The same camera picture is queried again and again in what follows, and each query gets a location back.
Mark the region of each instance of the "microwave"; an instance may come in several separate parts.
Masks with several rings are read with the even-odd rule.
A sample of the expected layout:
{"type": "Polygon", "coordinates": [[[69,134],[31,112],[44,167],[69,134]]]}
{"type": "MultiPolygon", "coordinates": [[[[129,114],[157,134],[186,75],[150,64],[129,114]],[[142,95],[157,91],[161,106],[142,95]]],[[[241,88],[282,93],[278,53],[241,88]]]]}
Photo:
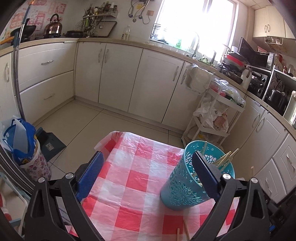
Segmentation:
{"type": "Polygon", "coordinates": [[[275,53],[260,53],[254,51],[247,41],[241,37],[238,53],[243,56],[250,65],[271,71],[274,65],[275,53]]]}

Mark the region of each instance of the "cabinet handle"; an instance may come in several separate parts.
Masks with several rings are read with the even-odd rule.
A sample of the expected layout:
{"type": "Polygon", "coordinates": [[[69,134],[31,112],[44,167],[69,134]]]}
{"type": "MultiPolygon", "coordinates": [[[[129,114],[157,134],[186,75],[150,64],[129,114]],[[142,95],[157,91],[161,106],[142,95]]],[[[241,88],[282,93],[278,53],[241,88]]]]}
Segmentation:
{"type": "Polygon", "coordinates": [[[107,49],[106,54],[105,54],[105,63],[107,63],[107,55],[108,55],[109,49],[107,49]]]}
{"type": "Polygon", "coordinates": [[[6,63],[5,69],[7,71],[7,83],[9,82],[9,66],[8,63],[6,63]]]}
{"type": "Polygon", "coordinates": [[[293,165],[291,159],[289,158],[288,154],[286,154],[286,156],[287,156],[287,159],[288,159],[288,161],[289,161],[291,167],[293,168],[293,171],[295,171],[295,167],[294,167],[294,165],[293,165]]]}
{"type": "Polygon", "coordinates": [[[255,120],[253,121],[253,124],[252,124],[252,128],[254,128],[254,124],[255,124],[255,122],[256,122],[256,120],[257,120],[258,117],[260,119],[260,113],[258,115],[256,115],[256,118],[255,118],[255,120]]]}
{"type": "Polygon", "coordinates": [[[259,124],[258,124],[258,126],[257,126],[257,128],[256,128],[256,132],[257,132],[257,133],[262,129],[262,126],[261,126],[260,129],[258,130],[258,127],[260,126],[260,124],[261,124],[262,121],[263,121],[263,124],[262,124],[262,126],[263,126],[263,125],[264,125],[264,122],[265,122],[265,117],[263,117],[263,118],[259,121],[259,124]]]}
{"type": "Polygon", "coordinates": [[[47,62],[41,63],[41,65],[49,64],[49,63],[51,63],[51,62],[53,62],[53,60],[50,60],[50,61],[47,61],[47,62]]]}
{"type": "Polygon", "coordinates": [[[269,187],[269,183],[267,181],[267,178],[265,178],[265,182],[266,182],[266,186],[267,186],[268,191],[270,192],[270,194],[272,194],[272,191],[270,190],[270,187],[269,187]]]}
{"type": "Polygon", "coordinates": [[[176,76],[177,76],[177,73],[178,73],[178,69],[179,69],[179,66],[177,66],[177,68],[176,68],[176,71],[175,71],[175,74],[174,74],[173,81],[175,81],[175,78],[176,78],[176,76]]]}
{"type": "Polygon", "coordinates": [[[185,78],[186,78],[186,74],[187,74],[187,69],[185,70],[185,73],[184,73],[184,75],[183,75],[183,78],[182,78],[181,84],[183,84],[183,82],[184,82],[184,80],[185,80],[185,78]]]}
{"type": "Polygon", "coordinates": [[[54,96],[54,93],[52,95],[48,96],[47,98],[43,98],[43,99],[46,100],[46,99],[53,97],[53,96],[54,96]]]}
{"type": "Polygon", "coordinates": [[[100,49],[100,52],[99,52],[99,56],[98,56],[98,58],[99,58],[99,62],[101,62],[101,61],[100,61],[100,54],[101,54],[102,50],[103,50],[103,49],[100,49]]]}

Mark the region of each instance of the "plastic bottle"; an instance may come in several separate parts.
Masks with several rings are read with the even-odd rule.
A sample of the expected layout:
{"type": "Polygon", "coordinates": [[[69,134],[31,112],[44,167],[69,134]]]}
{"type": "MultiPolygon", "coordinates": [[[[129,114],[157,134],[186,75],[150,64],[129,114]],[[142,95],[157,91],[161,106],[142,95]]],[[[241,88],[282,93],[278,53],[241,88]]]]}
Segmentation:
{"type": "Polygon", "coordinates": [[[128,25],[127,27],[124,28],[121,39],[128,40],[130,31],[131,31],[131,28],[130,28],[130,25],[128,25]]]}

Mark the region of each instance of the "white rolling cart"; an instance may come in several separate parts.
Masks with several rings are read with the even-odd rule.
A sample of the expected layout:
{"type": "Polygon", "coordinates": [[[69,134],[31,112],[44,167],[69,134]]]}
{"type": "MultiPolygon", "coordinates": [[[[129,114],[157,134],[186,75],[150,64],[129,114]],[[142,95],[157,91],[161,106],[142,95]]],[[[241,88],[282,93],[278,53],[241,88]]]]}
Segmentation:
{"type": "Polygon", "coordinates": [[[191,142],[191,141],[194,141],[197,139],[197,135],[199,132],[205,132],[205,133],[210,133],[210,134],[214,134],[214,135],[217,135],[217,136],[221,136],[222,138],[219,139],[218,141],[218,144],[222,144],[222,142],[225,140],[225,138],[230,134],[230,131],[231,129],[233,128],[233,126],[235,125],[236,121],[238,120],[240,114],[244,111],[244,108],[243,107],[240,107],[239,105],[237,105],[236,103],[228,100],[227,98],[223,97],[220,95],[220,92],[222,90],[222,86],[219,85],[219,89],[218,89],[218,92],[215,92],[214,90],[212,90],[210,87],[204,92],[198,106],[197,106],[197,109],[201,107],[201,104],[202,104],[202,100],[203,98],[205,97],[205,95],[208,93],[210,94],[214,99],[212,99],[212,104],[209,108],[209,111],[207,112],[207,116],[204,118],[204,120],[201,122],[200,119],[194,115],[192,115],[191,117],[191,120],[189,121],[189,124],[186,128],[186,130],[184,131],[183,135],[182,135],[182,142],[183,142],[183,145],[184,147],[186,147],[186,145],[191,142]],[[204,124],[205,124],[205,120],[207,119],[207,117],[210,115],[211,113],[211,110],[212,108],[214,107],[216,101],[219,101],[227,106],[229,106],[229,108],[234,108],[237,113],[236,113],[236,117],[235,119],[233,120],[233,122],[231,123],[231,125],[229,126],[228,128],[228,131],[227,132],[222,132],[222,131],[217,131],[217,130],[214,130],[212,128],[207,128],[207,127],[204,127],[204,124]],[[193,138],[189,138],[188,137],[188,133],[189,131],[194,128],[194,127],[198,127],[196,133],[194,134],[193,138]]]}

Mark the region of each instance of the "red and white checkered tablecloth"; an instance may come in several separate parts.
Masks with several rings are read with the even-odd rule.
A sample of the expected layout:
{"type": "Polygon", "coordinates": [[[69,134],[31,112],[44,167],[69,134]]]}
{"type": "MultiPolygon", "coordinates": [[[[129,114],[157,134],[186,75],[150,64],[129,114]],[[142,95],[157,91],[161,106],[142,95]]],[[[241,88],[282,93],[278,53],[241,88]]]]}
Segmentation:
{"type": "MultiPolygon", "coordinates": [[[[173,211],[160,199],[160,189],[179,162],[183,149],[130,132],[111,132],[96,146],[105,163],[83,208],[106,241],[173,241],[177,228],[187,240],[183,219],[191,237],[214,206],[210,199],[173,211]]],[[[219,235],[227,232],[237,208],[235,198],[219,235]]]]}

